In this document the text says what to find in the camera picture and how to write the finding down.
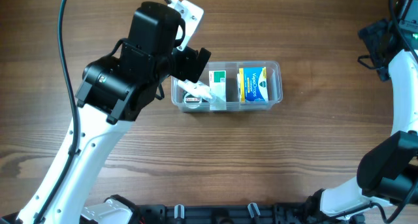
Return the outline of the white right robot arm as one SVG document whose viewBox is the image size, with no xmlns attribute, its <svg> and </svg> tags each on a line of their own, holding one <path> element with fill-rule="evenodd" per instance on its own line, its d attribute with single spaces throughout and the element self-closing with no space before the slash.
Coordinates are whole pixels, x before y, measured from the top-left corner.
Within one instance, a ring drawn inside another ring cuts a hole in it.
<svg viewBox="0 0 418 224">
<path fill-rule="evenodd" d="M 320 189 L 295 210 L 301 223 L 362 223 L 363 213 L 377 208 L 392 223 L 409 205 L 417 204 L 417 42 L 413 22 L 380 20 L 359 31 L 371 69 L 393 87 L 391 135 L 369 151 L 356 177 Z"/>
</svg>

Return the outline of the clear plastic container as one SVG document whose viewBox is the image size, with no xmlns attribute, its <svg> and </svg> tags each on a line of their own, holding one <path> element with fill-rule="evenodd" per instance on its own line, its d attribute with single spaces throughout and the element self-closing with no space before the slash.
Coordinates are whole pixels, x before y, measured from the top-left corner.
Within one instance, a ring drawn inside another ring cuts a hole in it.
<svg viewBox="0 0 418 224">
<path fill-rule="evenodd" d="M 237 74 L 243 67 L 266 67 L 268 102 L 241 103 L 238 99 Z M 219 112 L 234 112 L 248 110 L 269 110 L 283 99 L 280 66 L 275 61 L 218 61 L 209 62 L 199 81 L 209 86 L 209 71 L 226 71 L 226 110 Z M 182 102 L 183 90 L 178 79 L 171 78 L 171 100 L 182 112 L 216 112 L 210 110 L 210 103 L 202 99 L 201 105 L 196 109 L 188 108 Z"/>
</svg>

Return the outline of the white calamine lotion bottle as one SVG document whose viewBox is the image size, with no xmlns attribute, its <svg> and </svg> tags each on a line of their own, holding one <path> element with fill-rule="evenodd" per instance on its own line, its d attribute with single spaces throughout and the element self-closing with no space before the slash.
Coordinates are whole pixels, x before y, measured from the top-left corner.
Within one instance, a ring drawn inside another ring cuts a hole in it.
<svg viewBox="0 0 418 224">
<path fill-rule="evenodd" d="M 178 80 L 177 84 L 194 97 L 200 97 L 209 103 L 214 103 L 216 101 L 216 95 L 212 93 L 210 87 L 200 81 L 193 83 L 189 80 Z"/>
</svg>

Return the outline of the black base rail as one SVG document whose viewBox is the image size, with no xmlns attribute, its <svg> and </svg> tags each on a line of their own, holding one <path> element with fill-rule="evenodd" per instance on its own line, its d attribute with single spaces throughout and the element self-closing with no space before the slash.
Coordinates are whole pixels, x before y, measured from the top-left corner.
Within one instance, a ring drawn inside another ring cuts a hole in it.
<svg viewBox="0 0 418 224">
<path fill-rule="evenodd" d="M 251 203 L 238 206 L 176 206 L 141 205 L 139 224 L 297 224 L 297 223 L 348 223 L 365 224 L 362 213 L 351 216 L 348 220 L 331 219 L 318 212 L 305 209 L 301 203 L 276 203 L 260 205 Z"/>
</svg>

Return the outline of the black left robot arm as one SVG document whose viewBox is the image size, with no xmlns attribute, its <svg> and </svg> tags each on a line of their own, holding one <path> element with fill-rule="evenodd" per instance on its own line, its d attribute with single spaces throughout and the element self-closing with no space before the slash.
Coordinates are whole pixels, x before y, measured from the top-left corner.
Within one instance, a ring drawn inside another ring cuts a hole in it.
<svg viewBox="0 0 418 224">
<path fill-rule="evenodd" d="M 85 202 L 100 170 L 140 111 L 164 97 L 169 76 L 196 82 L 210 52 L 188 42 L 204 11 L 187 0 L 147 1 L 135 10 L 127 37 L 90 63 L 76 93 L 75 115 L 37 192 L 2 223 L 140 223 L 138 206 L 112 195 Z"/>
</svg>

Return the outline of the white Panadol box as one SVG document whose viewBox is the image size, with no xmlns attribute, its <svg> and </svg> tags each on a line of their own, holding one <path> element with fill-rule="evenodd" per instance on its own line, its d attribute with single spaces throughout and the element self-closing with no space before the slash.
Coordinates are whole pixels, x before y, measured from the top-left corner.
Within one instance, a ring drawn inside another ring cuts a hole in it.
<svg viewBox="0 0 418 224">
<path fill-rule="evenodd" d="M 226 110 L 226 71 L 209 71 L 210 91 L 216 97 L 210 103 L 211 111 Z"/>
</svg>

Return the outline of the blue VapoDrops box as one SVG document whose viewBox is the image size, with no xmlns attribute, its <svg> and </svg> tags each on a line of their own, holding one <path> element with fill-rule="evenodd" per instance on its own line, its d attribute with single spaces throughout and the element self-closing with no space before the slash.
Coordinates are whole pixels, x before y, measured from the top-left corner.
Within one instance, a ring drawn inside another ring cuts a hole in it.
<svg viewBox="0 0 418 224">
<path fill-rule="evenodd" d="M 239 68 L 237 86 L 241 103 L 268 102 L 266 67 Z"/>
</svg>

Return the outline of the green Zam-Buk tin box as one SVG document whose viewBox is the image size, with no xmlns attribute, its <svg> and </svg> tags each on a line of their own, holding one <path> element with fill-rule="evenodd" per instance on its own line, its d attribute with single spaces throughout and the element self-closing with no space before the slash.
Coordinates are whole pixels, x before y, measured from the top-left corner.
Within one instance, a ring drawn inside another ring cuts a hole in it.
<svg viewBox="0 0 418 224">
<path fill-rule="evenodd" d="M 183 91 L 182 102 L 190 109 L 198 108 L 202 103 L 201 97 L 196 97 L 187 91 Z"/>
</svg>

